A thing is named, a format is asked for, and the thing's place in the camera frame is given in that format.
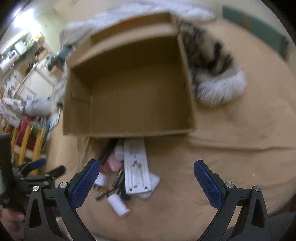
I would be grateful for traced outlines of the person's left hand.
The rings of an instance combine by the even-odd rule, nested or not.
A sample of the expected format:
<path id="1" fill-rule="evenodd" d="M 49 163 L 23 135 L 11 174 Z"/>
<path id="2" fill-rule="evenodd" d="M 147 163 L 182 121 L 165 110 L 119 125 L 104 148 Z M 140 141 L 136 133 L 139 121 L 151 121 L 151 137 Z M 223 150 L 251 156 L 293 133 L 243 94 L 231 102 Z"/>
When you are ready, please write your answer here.
<path id="1" fill-rule="evenodd" d="M 23 240 L 25 215 L 1 207 L 1 240 Z"/>

